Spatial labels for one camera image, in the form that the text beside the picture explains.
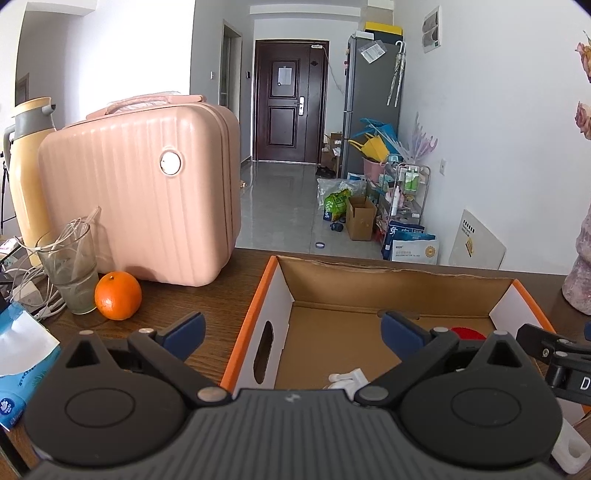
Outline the purple textured vase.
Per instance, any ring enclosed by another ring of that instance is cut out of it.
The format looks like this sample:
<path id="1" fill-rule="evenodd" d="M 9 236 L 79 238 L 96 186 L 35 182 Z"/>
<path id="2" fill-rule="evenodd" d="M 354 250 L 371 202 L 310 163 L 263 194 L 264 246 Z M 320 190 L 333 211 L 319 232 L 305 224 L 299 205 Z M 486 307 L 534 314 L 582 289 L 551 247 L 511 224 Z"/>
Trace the purple textured vase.
<path id="1" fill-rule="evenodd" d="M 562 285 L 562 294 L 574 309 L 589 316 L 591 313 L 590 215 L 585 217 L 581 225 L 576 240 L 576 251 L 577 258 Z"/>

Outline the clear glass cup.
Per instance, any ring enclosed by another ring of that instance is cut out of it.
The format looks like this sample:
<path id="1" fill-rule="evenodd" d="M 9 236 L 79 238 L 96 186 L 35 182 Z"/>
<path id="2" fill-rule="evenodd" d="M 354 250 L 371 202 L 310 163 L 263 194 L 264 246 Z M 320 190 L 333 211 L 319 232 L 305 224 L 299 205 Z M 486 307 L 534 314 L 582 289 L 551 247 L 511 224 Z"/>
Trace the clear glass cup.
<path id="1" fill-rule="evenodd" d="M 96 207 L 86 217 L 50 230 L 34 247 L 49 280 L 74 315 L 86 315 L 96 308 L 98 272 L 91 227 L 100 212 Z"/>

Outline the red cardboard box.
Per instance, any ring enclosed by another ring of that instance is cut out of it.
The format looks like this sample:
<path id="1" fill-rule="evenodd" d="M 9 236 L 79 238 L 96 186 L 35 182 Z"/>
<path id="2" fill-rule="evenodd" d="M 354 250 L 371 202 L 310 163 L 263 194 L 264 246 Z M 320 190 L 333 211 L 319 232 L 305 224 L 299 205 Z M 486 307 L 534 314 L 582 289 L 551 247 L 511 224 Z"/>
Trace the red cardboard box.
<path id="1" fill-rule="evenodd" d="M 483 335 L 532 323 L 583 338 L 587 317 L 563 298 L 563 279 L 457 268 L 439 272 L 273 255 L 266 263 L 221 378 L 222 388 L 321 389 L 329 376 L 361 369 L 370 380 L 399 363 L 379 314 L 399 311 L 429 330 Z"/>

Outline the small cardboard box on floor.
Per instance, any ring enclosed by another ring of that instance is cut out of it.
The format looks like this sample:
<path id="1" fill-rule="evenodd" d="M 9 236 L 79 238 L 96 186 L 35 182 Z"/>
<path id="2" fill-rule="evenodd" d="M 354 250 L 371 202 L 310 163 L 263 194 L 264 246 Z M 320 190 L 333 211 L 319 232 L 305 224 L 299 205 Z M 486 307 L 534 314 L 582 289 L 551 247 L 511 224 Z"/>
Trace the small cardboard box on floor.
<path id="1" fill-rule="evenodd" d="M 377 207 L 365 196 L 352 196 L 346 201 L 346 231 L 353 241 L 373 238 Z"/>

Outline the grey refrigerator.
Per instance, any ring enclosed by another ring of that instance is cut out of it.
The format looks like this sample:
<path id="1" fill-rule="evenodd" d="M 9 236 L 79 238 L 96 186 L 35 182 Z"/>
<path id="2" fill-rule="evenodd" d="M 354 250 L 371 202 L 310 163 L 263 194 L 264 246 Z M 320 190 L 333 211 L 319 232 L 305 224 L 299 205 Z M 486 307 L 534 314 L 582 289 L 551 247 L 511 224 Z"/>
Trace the grey refrigerator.
<path id="1" fill-rule="evenodd" d="M 367 119 L 399 127 L 404 75 L 397 65 L 404 35 L 358 31 L 346 47 L 346 85 L 339 175 L 363 172 L 362 153 L 351 142 L 362 141 Z"/>

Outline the yellow box on fridge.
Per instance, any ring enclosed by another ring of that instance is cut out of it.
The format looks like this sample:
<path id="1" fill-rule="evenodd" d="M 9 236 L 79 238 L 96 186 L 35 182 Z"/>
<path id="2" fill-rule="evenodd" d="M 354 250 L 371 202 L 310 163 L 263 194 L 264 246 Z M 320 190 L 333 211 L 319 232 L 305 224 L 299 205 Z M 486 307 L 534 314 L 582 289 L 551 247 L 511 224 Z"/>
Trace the yellow box on fridge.
<path id="1" fill-rule="evenodd" d="M 374 33 L 383 33 L 389 35 L 404 35 L 403 29 L 400 26 L 389 25 L 380 22 L 366 21 L 365 30 Z"/>

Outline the white board against wall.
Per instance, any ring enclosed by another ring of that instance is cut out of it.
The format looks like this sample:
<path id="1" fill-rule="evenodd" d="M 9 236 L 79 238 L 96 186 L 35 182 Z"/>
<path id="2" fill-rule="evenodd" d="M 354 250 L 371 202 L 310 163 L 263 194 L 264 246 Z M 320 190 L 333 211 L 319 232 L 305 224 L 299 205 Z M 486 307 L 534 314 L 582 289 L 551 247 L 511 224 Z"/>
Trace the white board against wall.
<path id="1" fill-rule="evenodd" d="M 499 270 L 505 245 L 470 211 L 464 210 L 449 257 L 452 266 Z"/>

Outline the red white lint brush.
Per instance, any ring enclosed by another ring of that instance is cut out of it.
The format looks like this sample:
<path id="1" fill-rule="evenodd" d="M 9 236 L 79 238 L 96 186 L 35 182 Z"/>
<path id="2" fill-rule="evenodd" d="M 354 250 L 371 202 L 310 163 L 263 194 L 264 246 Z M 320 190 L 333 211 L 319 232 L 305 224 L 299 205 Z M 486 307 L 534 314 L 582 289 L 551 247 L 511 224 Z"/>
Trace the red white lint brush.
<path id="1" fill-rule="evenodd" d="M 576 474 L 590 460 L 590 444 L 568 421 L 564 421 L 552 456 L 563 471 Z"/>

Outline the dark brown entrance door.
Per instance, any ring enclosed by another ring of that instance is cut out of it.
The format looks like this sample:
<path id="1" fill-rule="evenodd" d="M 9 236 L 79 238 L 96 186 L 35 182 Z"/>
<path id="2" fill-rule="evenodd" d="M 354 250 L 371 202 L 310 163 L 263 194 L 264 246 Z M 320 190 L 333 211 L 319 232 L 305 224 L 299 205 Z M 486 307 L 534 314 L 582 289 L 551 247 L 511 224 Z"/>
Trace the dark brown entrance door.
<path id="1" fill-rule="evenodd" d="M 257 40 L 254 48 L 253 159 L 320 162 L 329 42 Z"/>

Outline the orange fruit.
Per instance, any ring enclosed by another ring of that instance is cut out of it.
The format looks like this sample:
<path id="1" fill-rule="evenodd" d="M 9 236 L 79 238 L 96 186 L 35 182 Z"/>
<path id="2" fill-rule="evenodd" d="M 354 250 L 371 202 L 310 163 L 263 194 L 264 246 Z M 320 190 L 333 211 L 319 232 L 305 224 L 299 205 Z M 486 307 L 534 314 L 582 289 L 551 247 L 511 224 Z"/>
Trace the orange fruit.
<path id="1" fill-rule="evenodd" d="M 141 287 L 135 277 L 127 272 L 109 272 L 98 281 L 94 302 L 107 319 L 124 321 L 139 309 L 142 302 Z"/>

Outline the blue tissue pack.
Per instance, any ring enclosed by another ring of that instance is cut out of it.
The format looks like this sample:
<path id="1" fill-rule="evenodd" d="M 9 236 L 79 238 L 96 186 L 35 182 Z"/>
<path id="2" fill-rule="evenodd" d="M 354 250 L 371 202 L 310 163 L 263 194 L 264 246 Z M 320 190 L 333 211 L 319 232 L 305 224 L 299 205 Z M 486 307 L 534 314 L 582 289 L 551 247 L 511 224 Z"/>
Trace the blue tissue pack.
<path id="1" fill-rule="evenodd" d="M 60 351 L 60 342 L 19 303 L 1 313 L 0 417 L 5 431 L 19 421 Z"/>

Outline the pink mini suitcase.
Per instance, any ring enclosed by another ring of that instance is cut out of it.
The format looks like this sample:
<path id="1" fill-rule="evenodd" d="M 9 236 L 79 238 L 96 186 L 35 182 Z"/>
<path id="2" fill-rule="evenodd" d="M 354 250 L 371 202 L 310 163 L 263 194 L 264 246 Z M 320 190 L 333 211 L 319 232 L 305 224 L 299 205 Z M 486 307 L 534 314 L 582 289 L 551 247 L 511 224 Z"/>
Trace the pink mini suitcase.
<path id="1" fill-rule="evenodd" d="M 120 100 L 49 134 L 38 164 L 51 223 L 92 215 L 98 270 L 190 287 L 240 231 L 240 127 L 201 95 Z"/>

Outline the yellow thermos jug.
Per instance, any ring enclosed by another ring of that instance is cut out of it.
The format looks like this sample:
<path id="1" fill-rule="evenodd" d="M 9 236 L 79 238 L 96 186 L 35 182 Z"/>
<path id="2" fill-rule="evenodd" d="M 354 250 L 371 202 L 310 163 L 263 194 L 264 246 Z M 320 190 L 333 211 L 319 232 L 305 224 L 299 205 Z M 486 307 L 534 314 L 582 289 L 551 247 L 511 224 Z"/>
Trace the yellow thermos jug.
<path id="1" fill-rule="evenodd" d="M 51 229 L 42 191 L 38 152 L 41 143 L 55 132 L 50 97 L 19 104 L 5 129 L 3 153 L 8 167 L 10 192 L 23 244 L 31 251 Z"/>

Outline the white spray bottle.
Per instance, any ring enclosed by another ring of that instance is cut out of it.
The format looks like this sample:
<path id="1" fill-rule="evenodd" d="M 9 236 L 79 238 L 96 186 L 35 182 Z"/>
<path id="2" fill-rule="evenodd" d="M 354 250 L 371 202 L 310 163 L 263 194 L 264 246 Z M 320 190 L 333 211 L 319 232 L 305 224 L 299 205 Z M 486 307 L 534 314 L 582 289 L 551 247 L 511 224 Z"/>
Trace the white spray bottle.
<path id="1" fill-rule="evenodd" d="M 361 368 L 353 369 L 348 373 L 329 374 L 327 389 L 344 390 L 349 400 L 355 399 L 356 392 L 369 384 L 366 375 Z"/>

